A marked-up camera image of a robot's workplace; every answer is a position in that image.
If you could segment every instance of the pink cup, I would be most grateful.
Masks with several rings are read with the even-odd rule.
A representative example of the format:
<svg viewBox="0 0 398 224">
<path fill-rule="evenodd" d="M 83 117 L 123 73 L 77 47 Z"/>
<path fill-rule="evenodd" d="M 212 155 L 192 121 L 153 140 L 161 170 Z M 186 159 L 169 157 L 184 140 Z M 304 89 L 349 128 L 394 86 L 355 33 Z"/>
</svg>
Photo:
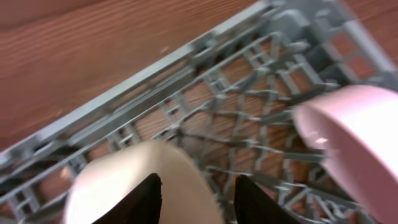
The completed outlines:
<svg viewBox="0 0 398 224">
<path fill-rule="evenodd" d="M 398 94 L 347 86 L 294 108 L 308 147 L 324 149 L 322 166 L 372 216 L 397 223 Z"/>
</svg>

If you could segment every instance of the gray basket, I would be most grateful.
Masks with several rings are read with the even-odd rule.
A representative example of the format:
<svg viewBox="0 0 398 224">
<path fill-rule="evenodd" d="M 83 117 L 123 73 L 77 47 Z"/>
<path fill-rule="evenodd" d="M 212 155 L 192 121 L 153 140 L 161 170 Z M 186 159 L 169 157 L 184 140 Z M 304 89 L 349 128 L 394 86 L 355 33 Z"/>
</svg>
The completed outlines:
<svg viewBox="0 0 398 224">
<path fill-rule="evenodd" d="M 339 49 L 340 38 L 353 49 Z M 358 73 L 358 61 L 368 69 Z M 318 165 L 323 156 L 296 147 L 290 122 L 291 106 L 352 84 L 398 90 L 394 65 L 344 4 L 259 1 L 2 152 L 0 204 L 17 221 L 61 209 L 68 186 L 43 201 L 41 181 L 59 170 L 73 180 L 99 147 L 110 153 L 163 138 L 187 149 L 229 222 L 234 177 L 247 174 L 303 223 L 346 223 L 353 215 L 374 223 L 342 190 L 330 188 Z M 251 100 L 257 111 L 247 108 Z M 154 121 L 153 114 L 165 119 Z M 159 129 L 148 129 L 151 122 Z M 290 169 L 297 161 L 306 164 L 301 174 Z"/>
</svg>

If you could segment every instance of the table surface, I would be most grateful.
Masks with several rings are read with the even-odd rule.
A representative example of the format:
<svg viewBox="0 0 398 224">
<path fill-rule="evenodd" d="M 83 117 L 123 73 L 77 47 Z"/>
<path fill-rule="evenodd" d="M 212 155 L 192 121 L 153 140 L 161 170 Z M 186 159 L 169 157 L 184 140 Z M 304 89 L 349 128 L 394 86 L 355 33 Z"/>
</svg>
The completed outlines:
<svg viewBox="0 0 398 224">
<path fill-rule="evenodd" d="M 0 149 L 61 118 L 253 2 L 105 0 L 0 34 Z M 396 63 L 398 2 L 346 2 Z M 202 95 L 206 94 L 198 90 L 192 97 Z M 143 122 L 141 134 L 150 135 L 159 125 L 156 118 L 153 114 Z M 68 186 L 59 180 L 43 185 L 51 185 L 44 190 L 48 198 Z"/>
</svg>

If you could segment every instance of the plastic basket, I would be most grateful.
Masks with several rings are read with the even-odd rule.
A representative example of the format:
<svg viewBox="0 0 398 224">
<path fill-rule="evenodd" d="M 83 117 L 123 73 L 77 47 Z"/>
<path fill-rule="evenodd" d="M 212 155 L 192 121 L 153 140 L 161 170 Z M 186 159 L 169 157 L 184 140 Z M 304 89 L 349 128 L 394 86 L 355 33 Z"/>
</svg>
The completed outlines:
<svg viewBox="0 0 398 224">
<path fill-rule="evenodd" d="M 345 85 L 398 90 L 395 73 L 343 3 L 259 1 L 3 151 L 0 204 L 17 221 L 29 218 L 62 204 L 92 159 L 163 138 L 197 162 L 230 222 L 234 177 L 247 174 L 304 223 L 374 223 L 331 187 L 290 107 Z M 43 198 L 40 187 L 55 176 L 65 191 Z"/>
</svg>

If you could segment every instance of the plastic dish rack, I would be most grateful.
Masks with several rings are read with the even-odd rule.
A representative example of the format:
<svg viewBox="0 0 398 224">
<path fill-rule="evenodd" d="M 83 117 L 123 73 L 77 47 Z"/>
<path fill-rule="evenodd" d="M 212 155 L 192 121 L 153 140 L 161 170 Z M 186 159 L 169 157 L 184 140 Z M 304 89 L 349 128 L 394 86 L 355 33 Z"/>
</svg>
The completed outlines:
<svg viewBox="0 0 398 224">
<path fill-rule="evenodd" d="M 342 2 L 259 1 L 3 151 L 0 204 L 23 220 L 65 200 L 71 183 L 40 196 L 46 178 L 73 182 L 99 154 L 163 138 L 197 162 L 230 223 L 237 174 L 303 223 L 376 223 L 290 120 L 291 106 L 359 83 L 398 90 L 394 65 Z"/>
</svg>

